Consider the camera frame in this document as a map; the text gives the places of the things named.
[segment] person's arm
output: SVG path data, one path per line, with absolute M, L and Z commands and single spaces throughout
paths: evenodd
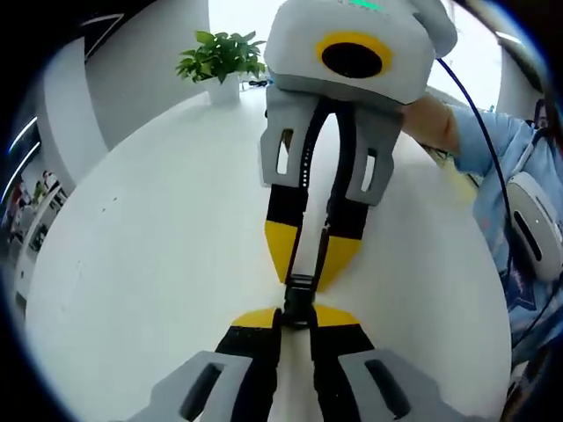
M 403 131 L 431 148 L 459 154 L 459 134 L 451 109 L 427 95 L 403 108 Z
M 405 106 L 403 114 L 403 130 L 418 143 L 453 154 L 459 171 L 485 177 L 492 169 L 485 136 L 469 107 L 450 107 L 427 95 Z M 533 129 L 523 120 L 499 113 L 479 114 L 499 159 L 516 135 L 524 131 L 523 138 L 533 136 Z

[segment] strap buckle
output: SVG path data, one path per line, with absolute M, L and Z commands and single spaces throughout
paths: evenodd
M 286 282 L 285 302 L 281 324 L 296 330 L 311 327 L 312 316 L 315 313 L 315 286 L 313 276 L 305 274 L 291 274 Z

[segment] white robot head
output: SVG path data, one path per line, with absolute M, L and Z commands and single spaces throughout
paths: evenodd
M 434 59 L 456 42 L 440 0 L 288 0 L 264 56 L 275 82 L 292 76 L 280 77 L 282 89 L 307 78 L 408 104 L 424 92 Z

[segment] light blue shirt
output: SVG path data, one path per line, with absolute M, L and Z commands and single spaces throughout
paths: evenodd
M 461 172 L 474 173 L 484 178 L 473 204 L 473 215 L 485 236 L 499 273 L 505 273 L 508 261 L 508 242 L 504 236 L 506 211 L 493 159 L 472 110 L 453 108 L 453 111 L 460 134 L 460 154 L 455 160 L 456 167 Z M 506 114 L 482 112 L 481 116 L 499 157 L 504 178 L 508 180 L 526 146 L 531 142 L 535 130 L 524 121 Z M 557 146 L 546 139 L 541 139 L 523 170 L 545 190 L 557 210 L 559 225 L 561 225 L 563 161 Z M 552 289 L 553 283 L 525 280 L 516 268 L 511 268 L 505 296 L 513 344 L 532 324 L 549 300 Z M 552 304 L 531 334 L 514 350 L 513 362 L 529 360 L 539 347 L 561 332 L 563 332 L 563 290 L 555 295 Z

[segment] white pot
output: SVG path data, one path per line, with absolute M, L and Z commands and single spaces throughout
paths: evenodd
M 205 82 L 207 84 L 211 104 L 214 106 L 237 103 L 240 100 L 238 73 L 230 73 L 227 75 L 222 84 L 219 83 L 219 79 L 216 77 Z

